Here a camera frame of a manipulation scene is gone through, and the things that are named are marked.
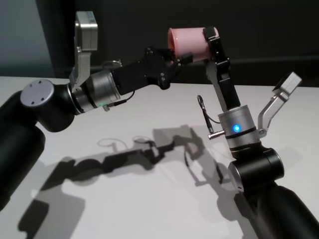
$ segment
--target cylindrical joint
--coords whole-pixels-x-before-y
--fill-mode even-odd
[[[226,111],[218,117],[231,151],[260,142],[258,131],[247,106]]]
[[[64,110],[49,80],[36,80],[27,85],[20,100],[34,111],[37,120],[50,132],[62,131],[73,122],[74,114]]]
[[[228,171],[234,187],[242,192],[257,189],[284,176],[284,166],[272,148],[254,158],[231,162]]]
[[[82,87],[95,108],[107,105],[120,98],[113,76],[108,70],[91,75]]]

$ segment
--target silver bracket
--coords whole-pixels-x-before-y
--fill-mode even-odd
[[[70,75],[72,92],[89,78],[91,51],[98,48],[98,25],[92,11],[76,12],[74,48],[75,65]]]
[[[276,113],[281,109],[289,96],[294,92],[302,79],[294,72],[283,78],[273,89],[275,95],[258,115],[259,137],[266,136],[270,122]]]

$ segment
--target black bracket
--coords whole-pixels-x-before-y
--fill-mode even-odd
[[[221,97],[220,101],[225,102],[225,110],[230,110],[234,107],[240,106],[240,101],[237,96],[234,84],[230,77],[230,62],[229,58],[226,56],[223,46],[221,44],[221,39],[217,36],[215,28],[213,26],[204,28],[204,37],[208,43],[210,53],[215,61],[217,83],[220,88]]]

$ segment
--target screw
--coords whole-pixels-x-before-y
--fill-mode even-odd
[[[259,131],[259,135],[260,136],[264,136],[266,134],[266,131],[264,129],[262,129],[261,131]]]

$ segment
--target blue led light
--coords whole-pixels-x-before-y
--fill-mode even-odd
[[[235,124],[233,126],[233,131],[236,132],[236,133],[240,132],[241,131],[241,126],[239,124]]]

